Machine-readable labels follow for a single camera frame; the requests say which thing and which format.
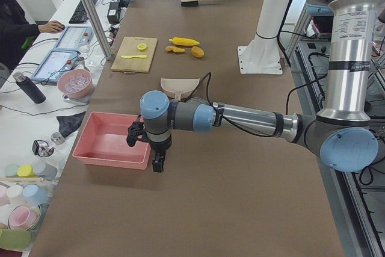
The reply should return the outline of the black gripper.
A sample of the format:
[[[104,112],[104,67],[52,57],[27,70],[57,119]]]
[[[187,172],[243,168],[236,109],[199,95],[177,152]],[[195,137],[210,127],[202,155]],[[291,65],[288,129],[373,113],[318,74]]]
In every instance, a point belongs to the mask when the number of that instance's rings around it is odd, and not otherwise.
[[[165,140],[162,142],[150,142],[150,147],[155,152],[155,155],[159,155],[159,162],[157,160],[152,161],[153,171],[159,173],[164,171],[164,161],[166,151],[171,147],[171,140]]]

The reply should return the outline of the white robot base pillar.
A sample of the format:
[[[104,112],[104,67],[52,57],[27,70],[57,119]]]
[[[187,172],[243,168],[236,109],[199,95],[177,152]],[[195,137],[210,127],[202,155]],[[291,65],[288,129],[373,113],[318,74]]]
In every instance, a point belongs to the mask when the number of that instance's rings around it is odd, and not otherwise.
[[[278,37],[289,2],[263,0],[254,39],[247,46],[238,47],[238,63],[242,74],[282,74]]]

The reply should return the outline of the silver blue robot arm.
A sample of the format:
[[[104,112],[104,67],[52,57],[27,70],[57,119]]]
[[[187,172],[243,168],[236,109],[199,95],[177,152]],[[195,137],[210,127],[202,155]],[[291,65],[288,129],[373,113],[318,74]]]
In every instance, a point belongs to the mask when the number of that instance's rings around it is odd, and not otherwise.
[[[251,135],[281,137],[299,144],[340,172],[356,172],[370,165],[378,141],[369,130],[365,97],[371,69],[377,12],[384,0],[307,0],[310,14],[322,8],[333,13],[328,55],[327,94],[315,116],[281,114],[210,102],[198,98],[170,100],[158,90],[141,97],[140,115],[128,129],[127,142],[150,144],[152,167],[162,172],[174,129],[209,132],[228,123]]]

